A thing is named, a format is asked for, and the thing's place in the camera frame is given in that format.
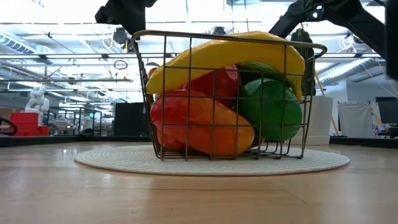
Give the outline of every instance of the black cabinet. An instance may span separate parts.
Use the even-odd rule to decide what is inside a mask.
[[[144,103],[116,103],[113,135],[149,135]]]

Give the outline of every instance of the toy pepper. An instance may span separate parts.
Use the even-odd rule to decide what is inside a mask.
[[[204,97],[204,93],[191,90],[190,114],[188,117],[188,91],[173,90],[166,93],[164,98],[164,133],[174,139],[187,143],[187,119],[189,119],[188,145],[205,154],[211,154],[212,145],[212,123],[213,123],[213,100]],[[160,96],[150,109],[150,117],[153,124],[162,128],[162,98]],[[236,138],[238,138],[237,154],[245,151],[253,142],[254,130],[248,126],[250,123],[242,116],[238,115],[238,124],[245,125],[239,127],[236,132],[237,114],[222,105],[220,102],[214,102],[214,149],[215,157],[234,156]]]
[[[228,65],[223,67],[223,69],[225,70],[217,70],[216,72],[212,71],[202,77],[192,80],[190,84],[191,90],[202,92],[208,96],[213,96],[213,81],[214,74],[216,74],[215,95],[223,97],[236,97],[239,82],[238,69],[235,67],[235,65]],[[184,90],[189,90],[189,84],[184,84],[182,88]],[[216,100],[228,108],[231,108],[236,104],[236,100],[234,99]]]

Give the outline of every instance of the woven placemat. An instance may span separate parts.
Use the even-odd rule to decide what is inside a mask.
[[[301,149],[290,148],[289,155],[298,156]],[[263,158],[213,160],[170,159],[161,161],[155,157],[152,146],[127,146],[95,149],[80,152],[75,160],[79,163],[110,170],[144,174],[165,175],[276,175],[313,172],[347,165],[345,156],[314,150],[305,150],[303,159]]]

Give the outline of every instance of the yellow banana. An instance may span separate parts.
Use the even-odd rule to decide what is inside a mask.
[[[245,32],[231,34],[235,37],[249,37],[256,39],[282,40],[276,35],[267,32]],[[278,69],[281,73],[285,69],[284,45],[258,44],[227,40],[211,40],[204,44],[192,47],[191,67],[222,68],[240,62],[262,62]],[[188,82],[189,49],[183,51],[166,66],[186,68],[166,68],[165,91],[175,90]],[[304,75],[304,59],[292,46],[286,48],[286,80],[292,86],[293,92],[301,99],[301,79]],[[191,80],[209,73],[211,70],[191,69]],[[150,77],[146,89],[148,94],[162,93],[164,66],[157,68]]]

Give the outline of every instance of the wooden table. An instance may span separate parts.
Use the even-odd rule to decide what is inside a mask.
[[[73,161],[80,151],[131,144],[0,148],[0,223],[398,222],[394,149],[322,147],[351,164],[269,177],[139,175]]]

